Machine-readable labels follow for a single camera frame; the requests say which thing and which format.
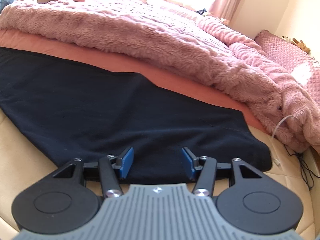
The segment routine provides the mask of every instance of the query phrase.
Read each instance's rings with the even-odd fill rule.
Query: gray ribbed plate
[[[131,185],[119,198],[106,199],[86,225],[60,235],[22,230],[14,240],[302,240],[294,230],[260,236],[229,225],[209,197],[186,184]]]

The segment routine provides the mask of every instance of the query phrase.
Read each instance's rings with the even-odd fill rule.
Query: orange bed sheet
[[[217,89],[177,76],[167,70],[159,69],[149,63],[124,54],[105,53],[98,49],[79,47],[75,44],[23,33],[19,30],[0,30],[0,47],[38,52],[94,65],[114,72],[141,73],[159,87],[211,105],[240,110],[248,125],[268,133],[244,103],[231,99]]]

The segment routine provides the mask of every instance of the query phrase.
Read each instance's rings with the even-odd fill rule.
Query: brown teddy bear
[[[299,49],[302,49],[304,52],[306,52],[307,54],[310,53],[310,50],[304,43],[303,41],[297,41],[295,38],[292,39],[291,44],[297,46]]]

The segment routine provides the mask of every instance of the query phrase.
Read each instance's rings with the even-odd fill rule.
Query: black fabric
[[[56,165],[135,150],[127,183],[187,182],[180,150],[271,168],[268,147],[240,111],[116,73],[48,55],[0,48],[0,107]]]

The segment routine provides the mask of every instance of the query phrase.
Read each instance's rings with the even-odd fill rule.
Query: triangular cutout
[[[59,171],[59,173],[55,174],[53,176],[54,179],[70,179],[73,176],[73,173],[75,172],[76,165],[70,164],[69,166],[65,167],[62,171]]]
[[[244,179],[261,179],[262,177],[250,170],[247,166],[240,165],[242,178]]]

